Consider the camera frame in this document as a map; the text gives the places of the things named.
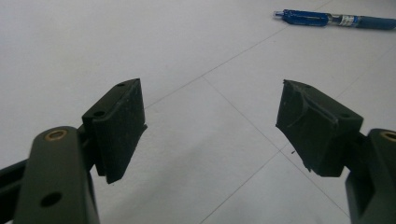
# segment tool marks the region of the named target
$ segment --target screw hole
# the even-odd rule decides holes
[[[396,133],[382,132],[381,135],[391,142],[396,142]]]
[[[344,119],[350,118],[350,116],[348,114],[340,114],[340,116],[343,117]]]
[[[55,205],[57,202],[59,202],[62,198],[62,194],[60,192],[53,192],[47,196],[45,196],[41,200],[41,206],[42,207],[51,207]]]
[[[105,114],[104,111],[98,111],[98,112],[95,112],[93,115],[96,117],[102,117],[104,114]]]
[[[55,130],[53,132],[47,133],[45,139],[47,141],[56,141],[64,138],[67,134],[67,130]]]

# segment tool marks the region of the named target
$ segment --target white floor tile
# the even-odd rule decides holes
[[[363,116],[364,134],[374,128],[396,131],[395,62],[396,45],[338,99]]]
[[[282,148],[287,139],[275,124],[283,79],[336,97],[394,44],[390,33],[357,30],[289,26],[205,78]]]
[[[117,83],[141,77],[151,105],[286,27],[274,10],[327,2],[2,2],[0,141],[8,156],[0,164],[25,159],[41,131],[78,126]]]
[[[102,223],[199,223],[278,152],[203,79],[146,113],[126,176],[95,178]]]
[[[279,153],[204,223],[347,224],[350,221]]]
[[[300,156],[294,150],[291,144],[282,149],[282,153],[288,157],[315,185],[320,188],[334,203],[336,203],[346,214],[349,215],[347,203],[346,180],[349,170],[344,168],[340,177],[321,177],[315,172],[309,172],[301,160]]]

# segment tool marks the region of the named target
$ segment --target tile grout line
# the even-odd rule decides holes
[[[244,50],[242,50],[241,52],[235,54],[233,57],[227,59],[226,61],[220,63],[219,65],[216,65],[215,67],[209,69],[208,71],[204,72],[203,74],[201,74],[200,76],[194,78],[193,80],[187,82],[186,84],[182,85],[181,87],[177,88],[176,90],[169,92],[169,93],[166,94],[164,97],[161,97],[159,100],[155,101],[154,103],[151,103],[150,105],[146,106],[145,109],[151,107],[152,105],[155,105],[155,104],[159,103],[159,102],[162,101],[164,98],[166,98],[166,97],[168,97],[168,96],[174,94],[175,92],[177,92],[177,91],[183,89],[184,87],[190,85],[192,82],[196,81],[197,79],[199,79],[199,78],[201,78],[201,77],[204,77],[205,75],[207,75],[207,74],[211,73],[212,71],[218,69],[219,67],[221,67],[221,66],[223,66],[224,64],[228,63],[229,61],[235,59],[236,57],[239,57],[240,55],[244,54],[245,52],[249,51],[250,49],[255,48],[256,46],[260,45],[260,44],[261,44],[262,42],[264,42],[265,40],[267,40],[267,39],[273,37],[274,35],[277,35],[278,33],[280,33],[281,31],[285,30],[285,29],[288,28],[288,27],[289,27],[288,25],[285,26],[284,28],[282,28],[282,29],[276,31],[276,32],[273,33],[272,35],[269,35],[269,36],[265,37],[263,40],[257,42],[256,44],[254,44],[254,45],[248,47],[247,49],[244,49]]]
[[[296,164],[294,164],[294,162],[293,162],[291,159],[289,159],[289,157],[286,156],[285,153],[283,153],[282,150],[280,150],[280,153],[281,153],[283,156],[285,156],[286,159],[288,159],[288,161],[290,161],[291,164],[293,164],[293,166],[296,167],[297,170],[299,170],[299,171],[300,171],[300,172],[301,172],[312,184],[314,184],[314,186],[315,186],[317,189],[319,189],[320,192],[322,192],[333,204],[335,204],[335,206],[337,206],[347,217],[350,218],[350,215],[347,214],[347,212],[344,211],[344,209],[342,209],[342,208],[341,208],[341,207],[340,207],[329,195],[327,195],[327,194],[323,191],[323,189],[321,189],[311,178],[309,178],[309,176],[307,176]]]
[[[200,224],[203,224],[209,217],[211,217],[222,205],[224,205],[231,197],[233,197],[235,195],[235,193],[240,190],[242,187],[245,186],[245,184],[251,179],[253,178],[254,175],[256,175],[260,170],[262,170],[262,168],[264,168],[264,166],[271,161],[276,155],[278,155],[279,153],[281,153],[281,151],[279,150],[274,156],[271,157],[271,159],[269,159],[268,161],[266,161],[256,172],[253,173],[253,175],[251,175],[241,186],[239,186],[233,193],[230,194],[230,196],[228,196],[221,204],[219,204],[219,206],[217,206],[215,209],[213,209],[213,211],[207,215],[201,222]]]
[[[254,129],[256,129],[265,139],[267,139],[271,145],[273,145],[277,150],[281,150],[279,149],[262,131],[260,131],[260,129],[258,127],[256,127],[256,125],[253,124],[253,122],[248,119],[240,110],[238,110],[236,108],[235,105],[233,105],[218,89],[216,89],[216,87],[214,87],[212,85],[212,83],[209,82],[209,80],[207,80],[205,77],[203,77],[203,79],[207,82],[207,84],[209,84],[209,86],[211,86],[213,88],[214,91],[216,91],[228,104],[230,104],[230,106],[232,106],[251,126],[253,126]]]
[[[387,49],[381,56],[379,56],[374,62],[372,62],[366,69],[366,72],[363,72],[360,76],[355,78],[353,82],[351,82],[343,91],[341,91],[334,99],[339,99],[353,84],[355,84],[359,79],[361,79],[363,76],[369,73],[369,71],[374,67],[376,63],[379,62],[383,57],[385,57],[386,54],[388,54],[391,50],[396,48],[396,44],[393,44],[392,47]]]

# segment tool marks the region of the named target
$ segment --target white surface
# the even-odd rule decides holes
[[[346,173],[309,174],[275,128],[282,80],[337,98],[363,133],[396,130],[396,32],[289,26],[284,8],[396,15],[393,0],[1,2],[0,167],[141,77],[148,130],[125,177],[92,170],[102,223],[348,223]]]

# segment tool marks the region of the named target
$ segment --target blue pen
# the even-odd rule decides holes
[[[394,19],[366,16],[351,16],[288,9],[275,11],[274,16],[289,24],[295,25],[325,26],[327,24],[334,24],[339,26],[377,30],[393,30],[396,28],[396,20]]]

